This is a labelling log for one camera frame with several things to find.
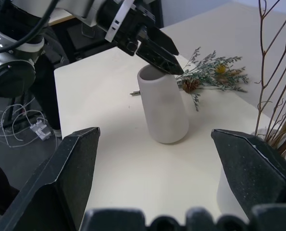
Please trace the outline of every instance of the gray floor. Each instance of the gray floor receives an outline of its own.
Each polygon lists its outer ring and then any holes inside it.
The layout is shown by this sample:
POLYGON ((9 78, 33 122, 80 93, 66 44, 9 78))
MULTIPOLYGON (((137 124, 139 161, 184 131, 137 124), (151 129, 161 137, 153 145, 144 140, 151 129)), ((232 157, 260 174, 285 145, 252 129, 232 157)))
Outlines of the gray floor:
MULTIPOLYGON (((4 111, 8 105, 8 99, 0 98, 0 110, 4 111)), ((36 101, 32 103, 32 109, 39 109, 39 105, 36 101)), ((21 128, 17 128, 18 131, 28 127, 27 123, 22 124, 21 128)), ((18 138, 23 139, 23 142, 17 141, 13 137, 9 137, 9 143, 13 146, 22 145, 37 135, 31 130, 24 131, 18 134, 18 138)), ((0 137, 0 141, 5 142, 4 137, 0 137)), ((9 183, 17 188, 21 189, 25 182, 32 175, 34 170, 49 156, 54 153, 55 150, 55 137, 51 136, 50 139, 42 141, 37 139, 31 144, 20 147, 10 148, 4 143, 0 142, 0 167, 8 177, 9 183)))

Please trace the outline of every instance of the white vase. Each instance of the white vase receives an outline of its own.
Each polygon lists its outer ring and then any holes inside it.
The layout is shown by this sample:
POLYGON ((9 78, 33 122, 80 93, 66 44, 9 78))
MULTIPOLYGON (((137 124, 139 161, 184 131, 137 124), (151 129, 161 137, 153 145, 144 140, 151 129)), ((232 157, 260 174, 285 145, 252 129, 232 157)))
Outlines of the white vase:
POLYGON ((218 202, 219 209, 223 214, 234 215, 242 219, 244 222, 248 222, 249 219, 247 215, 244 213, 241 205, 229 187, 223 168, 221 170, 216 200, 218 202))
POLYGON ((139 71, 137 79, 151 137, 160 143, 182 139, 189 120, 175 77, 148 65, 139 71))

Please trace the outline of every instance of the black cable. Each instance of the black cable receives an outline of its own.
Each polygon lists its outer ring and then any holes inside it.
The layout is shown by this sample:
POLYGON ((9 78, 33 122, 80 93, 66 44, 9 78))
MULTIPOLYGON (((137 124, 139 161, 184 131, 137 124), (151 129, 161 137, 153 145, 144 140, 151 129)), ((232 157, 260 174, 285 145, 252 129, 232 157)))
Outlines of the black cable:
POLYGON ((48 22, 48 19, 50 18, 51 14, 52 14, 53 10, 55 9, 58 2, 59 2, 59 0, 52 0, 47 11, 43 15, 43 17, 40 19, 40 21, 37 23, 37 25, 22 39, 16 41, 12 45, 0 48, 0 53, 15 49, 15 48, 23 45, 24 43, 28 42, 29 40, 31 40, 34 36, 36 36, 42 30, 43 26, 48 22))

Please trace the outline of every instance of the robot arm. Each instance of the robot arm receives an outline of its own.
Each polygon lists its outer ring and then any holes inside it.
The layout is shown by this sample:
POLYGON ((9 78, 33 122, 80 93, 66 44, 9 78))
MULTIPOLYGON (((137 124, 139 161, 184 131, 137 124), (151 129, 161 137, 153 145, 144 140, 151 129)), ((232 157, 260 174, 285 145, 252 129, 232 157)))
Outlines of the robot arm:
POLYGON ((100 27, 107 32, 107 41, 129 55, 136 54, 163 72, 182 74, 174 56, 179 54, 176 46, 145 8, 152 1, 0 0, 0 96, 21 95, 33 84, 34 63, 44 45, 42 34, 54 8, 68 11, 90 27, 100 27))

